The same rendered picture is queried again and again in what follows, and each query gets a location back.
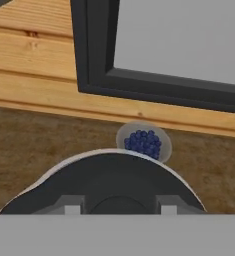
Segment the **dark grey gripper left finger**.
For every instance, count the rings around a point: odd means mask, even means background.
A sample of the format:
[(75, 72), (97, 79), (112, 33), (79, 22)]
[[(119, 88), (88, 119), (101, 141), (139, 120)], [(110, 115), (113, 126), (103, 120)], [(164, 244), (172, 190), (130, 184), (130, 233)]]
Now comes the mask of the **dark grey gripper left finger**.
[(81, 215), (85, 197), (83, 195), (63, 195), (53, 205), (36, 212), (37, 215)]

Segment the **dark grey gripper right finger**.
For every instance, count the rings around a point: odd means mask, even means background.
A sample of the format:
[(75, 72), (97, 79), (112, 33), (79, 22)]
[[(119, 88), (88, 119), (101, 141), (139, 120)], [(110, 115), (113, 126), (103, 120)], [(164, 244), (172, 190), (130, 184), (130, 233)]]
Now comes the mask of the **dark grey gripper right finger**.
[(205, 213), (204, 210), (187, 204), (177, 195), (157, 195), (156, 210), (160, 215), (193, 215)]

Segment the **black round blender lid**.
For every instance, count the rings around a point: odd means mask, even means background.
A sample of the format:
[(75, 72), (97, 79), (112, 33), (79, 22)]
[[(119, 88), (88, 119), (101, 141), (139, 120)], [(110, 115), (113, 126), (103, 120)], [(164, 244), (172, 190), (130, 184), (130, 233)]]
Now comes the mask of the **black round blender lid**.
[(83, 195), (82, 214), (158, 214), (157, 195), (177, 195), (206, 212), (198, 195), (171, 168), (137, 152), (101, 149), (53, 166), (0, 213), (36, 214), (63, 195)]

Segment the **clear round bowl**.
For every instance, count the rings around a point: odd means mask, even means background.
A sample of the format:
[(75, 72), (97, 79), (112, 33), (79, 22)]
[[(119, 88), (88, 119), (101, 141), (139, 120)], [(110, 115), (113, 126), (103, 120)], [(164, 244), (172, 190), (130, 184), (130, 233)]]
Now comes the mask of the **clear round bowl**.
[(162, 142), (160, 156), (157, 161), (161, 163), (165, 163), (169, 160), (172, 154), (172, 143), (167, 135), (167, 133), (161, 129), (156, 127), (153, 124), (150, 124), (148, 122), (142, 122), (142, 121), (135, 121), (124, 124), (117, 132), (116, 135), (116, 145), (119, 149), (125, 149), (124, 148), (124, 139), (128, 137), (132, 132), (135, 132), (136, 130), (153, 130), (160, 138)]

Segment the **pile of blueberries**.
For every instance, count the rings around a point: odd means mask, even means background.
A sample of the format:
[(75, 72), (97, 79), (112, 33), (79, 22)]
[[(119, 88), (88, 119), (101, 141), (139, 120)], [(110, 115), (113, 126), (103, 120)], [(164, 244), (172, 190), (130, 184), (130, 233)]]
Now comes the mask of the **pile of blueberries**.
[(159, 159), (162, 142), (153, 130), (136, 130), (124, 139), (124, 148)]

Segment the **dark framed window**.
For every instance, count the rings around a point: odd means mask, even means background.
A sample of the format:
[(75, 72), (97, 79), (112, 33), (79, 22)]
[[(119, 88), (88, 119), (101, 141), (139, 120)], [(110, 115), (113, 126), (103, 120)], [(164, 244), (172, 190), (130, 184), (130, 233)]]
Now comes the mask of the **dark framed window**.
[(235, 113), (235, 85), (114, 66), (120, 0), (70, 0), (78, 90)]

